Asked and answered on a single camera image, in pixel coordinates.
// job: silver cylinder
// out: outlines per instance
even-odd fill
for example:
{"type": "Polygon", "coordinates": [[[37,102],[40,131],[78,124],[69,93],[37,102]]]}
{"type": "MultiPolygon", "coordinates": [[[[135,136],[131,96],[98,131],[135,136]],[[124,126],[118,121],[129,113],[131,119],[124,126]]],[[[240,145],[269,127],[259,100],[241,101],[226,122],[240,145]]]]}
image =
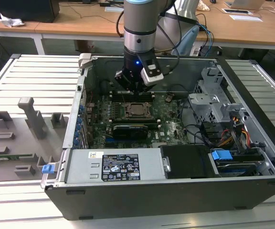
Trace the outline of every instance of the silver cylinder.
{"type": "Polygon", "coordinates": [[[124,27],[128,32],[155,31],[158,23],[158,0],[133,4],[124,0],[124,27]]]}
{"type": "Polygon", "coordinates": [[[125,46],[132,52],[147,52],[154,46],[156,34],[136,35],[124,31],[125,46]]]}
{"type": "MultiPolygon", "coordinates": [[[[179,16],[189,18],[197,21],[196,9],[198,7],[199,0],[176,0],[175,6],[179,16]]],[[[175,9],[171,7],[167,13],[176,15],[175,9]]]]}

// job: metal bracket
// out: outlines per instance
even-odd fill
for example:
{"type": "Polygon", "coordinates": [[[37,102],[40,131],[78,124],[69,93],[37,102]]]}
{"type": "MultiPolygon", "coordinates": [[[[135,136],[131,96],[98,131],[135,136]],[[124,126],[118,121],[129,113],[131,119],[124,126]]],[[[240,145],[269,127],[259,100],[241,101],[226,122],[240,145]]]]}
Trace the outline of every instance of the metal bracket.
{"type": "Polygon", "coordinates": [[[91,54],[90,53],[82,53],[79,56],[78,59],[78,64],[79,64],[79,68],[83,69],[83,68],[87,68],[90,67],[91,65],[93,65],[92,61],[91,61],[91,54]]]}

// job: warning label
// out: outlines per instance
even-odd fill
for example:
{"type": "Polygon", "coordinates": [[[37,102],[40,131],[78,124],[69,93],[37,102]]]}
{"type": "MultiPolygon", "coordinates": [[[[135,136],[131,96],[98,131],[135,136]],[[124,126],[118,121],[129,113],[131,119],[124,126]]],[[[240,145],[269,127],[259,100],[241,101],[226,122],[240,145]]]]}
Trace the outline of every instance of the warning label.
{"type": "Polygon", "coordinates": [[[103,155],[103,181],[140,180],[137,154],[103,155]]]}

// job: desk leg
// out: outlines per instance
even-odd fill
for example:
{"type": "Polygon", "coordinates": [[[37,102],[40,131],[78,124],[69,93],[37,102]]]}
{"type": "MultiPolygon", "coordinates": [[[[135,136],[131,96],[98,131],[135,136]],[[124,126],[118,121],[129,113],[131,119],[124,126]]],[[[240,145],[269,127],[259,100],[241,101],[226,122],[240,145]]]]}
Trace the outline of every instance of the desk leg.
{"type": "Polygon", "coordinates": [[[33,35],[33,41],[36,45],[38,54],[39,55],[45,55],[44,47],[43,47],[43,44],[42,44],[42,35],[35,33],[33,35]]]}

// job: blue plastic tab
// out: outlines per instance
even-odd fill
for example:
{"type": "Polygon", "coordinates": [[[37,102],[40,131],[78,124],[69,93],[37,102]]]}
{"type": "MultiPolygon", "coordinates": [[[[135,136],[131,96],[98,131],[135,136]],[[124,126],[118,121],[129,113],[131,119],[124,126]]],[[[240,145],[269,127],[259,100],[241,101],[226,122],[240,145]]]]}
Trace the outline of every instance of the blue plastic tab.
{"type": "Polygon", "coordinates": [[[46,174],[46,173],[52,174],[52,173],[54,173],[54,169],[55,169],[55,165],[44,165],[42,167],[42,173],[43,174],[46,174]]]}
{"type": "Polygon", "coordinates": [[[229,150],[215,150],[212,152],[214,160],[232,160],[233,157],[229,150]]]}

